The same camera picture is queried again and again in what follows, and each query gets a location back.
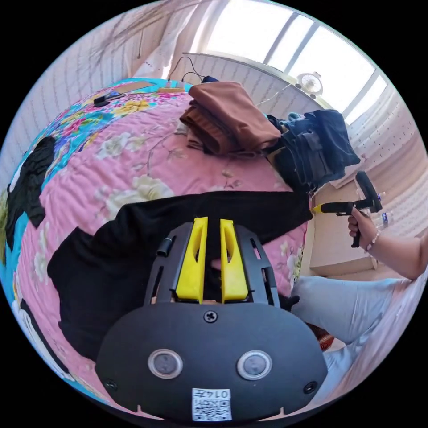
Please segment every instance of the windowsill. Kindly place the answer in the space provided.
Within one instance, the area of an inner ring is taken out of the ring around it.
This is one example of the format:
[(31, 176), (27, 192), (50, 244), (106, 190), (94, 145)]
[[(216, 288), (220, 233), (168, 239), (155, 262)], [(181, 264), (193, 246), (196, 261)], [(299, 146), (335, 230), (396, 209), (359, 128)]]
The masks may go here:
[[(212, 57), (212, 58), (222, 58), (222, 59), (226, 59), (229, 61), (233, 61), (236, 62), (238, 64), (242, 64), (245, 66), (249, 66), (251, 68), (254, 68), (256, 70), (260, 70), (272, 77), (275, 77), (278, 80), (283, 81), (285, 84), (290, 84), (295, 86), (295, 84), (297, 83), (297, 80), (290, 76), (287, 75), (285, 76), (284, 73), (282, 73), (281, 71), (277, 70), (274, 67), (268, 66), (266, 64), (263, 64), (261, 62), (257, 62), (257, 61), (253, 61), (249, 58), (243, 58), (243, 57), (238, 57), (235, 55), (230, 55), (228, 53), (224, 53), (224, 52), (214, 52), (214, 51), (208, 51), (206, 53), (201, 53), (201, 52), (183, 52), (183, 55), (202, 55), (202, 56), (207, 56), (207, 57)], [(327, 110), (334, 110), (333, 107), (330, 106), (330, 104), (328, 104), (325, 100), (323, 100), (320, 96), (317, 96), (315, 99), (311, 98), (309, 95), (307, 95), (305, 92), (300, 91), (302, 93), (303, 96), (309, 98), (310, 100), (312, 100), (313, 102), (315, 102), (316, 104), (318, 104), (321, 108)]]

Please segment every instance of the bracelet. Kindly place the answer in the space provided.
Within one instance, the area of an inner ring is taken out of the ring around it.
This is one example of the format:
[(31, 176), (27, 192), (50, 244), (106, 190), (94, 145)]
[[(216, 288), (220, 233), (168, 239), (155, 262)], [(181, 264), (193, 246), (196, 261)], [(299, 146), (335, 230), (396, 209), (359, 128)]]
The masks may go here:
[(368, 253), (371, 248), (373, 247), (373, 245), (375, 244), (375, 242), (377, 241), (378, 237), (380, 235), (380, 230), (378, 230), (376, 236), (372, 239), (372, 241), (369, 243), (369, 245), (367, 245), (366, 250), (364, 251), (365, 253)]

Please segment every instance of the person's hand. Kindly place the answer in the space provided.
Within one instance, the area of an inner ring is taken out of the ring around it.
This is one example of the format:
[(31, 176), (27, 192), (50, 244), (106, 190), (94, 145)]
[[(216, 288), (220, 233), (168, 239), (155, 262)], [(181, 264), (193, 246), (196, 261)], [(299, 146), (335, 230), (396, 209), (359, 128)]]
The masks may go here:
[(355, 207), (352, 209), (352, 213), (348, 217), (348, 223), (349, 235), (351, 237), (355, 237), (357, 231), (360, 231), (360, 247), (365, 250), (378, 232), (376, 226), (373, 224), (370, 217), (365, 216)]

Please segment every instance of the sticker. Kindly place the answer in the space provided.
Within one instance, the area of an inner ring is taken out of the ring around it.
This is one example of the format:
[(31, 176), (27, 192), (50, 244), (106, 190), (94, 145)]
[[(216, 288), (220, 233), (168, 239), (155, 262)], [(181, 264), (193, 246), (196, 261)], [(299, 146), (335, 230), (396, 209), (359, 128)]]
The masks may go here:
[(208, 422), (232, 420), (230, 389), (192, 388), (192, 418)]

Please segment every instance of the floral quilt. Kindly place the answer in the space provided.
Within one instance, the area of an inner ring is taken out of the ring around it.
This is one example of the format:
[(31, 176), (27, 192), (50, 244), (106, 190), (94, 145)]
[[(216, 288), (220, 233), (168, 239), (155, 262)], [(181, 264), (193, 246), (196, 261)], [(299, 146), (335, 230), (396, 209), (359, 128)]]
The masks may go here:
[[(0, 279), (20, 326), (46, 363), (70, 385), (117, 407), (96, 376), (95, 363), (77, 354), (58, 327), (58, 294), (46, 268), (60, 243), (77, 226), (95, 233), (127, 203), (220, 189), (289, 188), (266, 159), (218, 158), (188, 148), (186, 137), (174, 134), (189, 104), (187, 93), (150, 93), (146, 88), (100, 109), (91, 102), (98, 96), (72, 106), (38, 136), (51, 134), (57, 139), (41, 194), (46, 217), (37, 229), (25, 214), (18, 220), (16, 244), (13, 251), (6, 248)], [(264, 246), (284, 295), (299, 275), (305, 233), (302, 225)], [(23, 300), (38, 329), (21, 307)]]

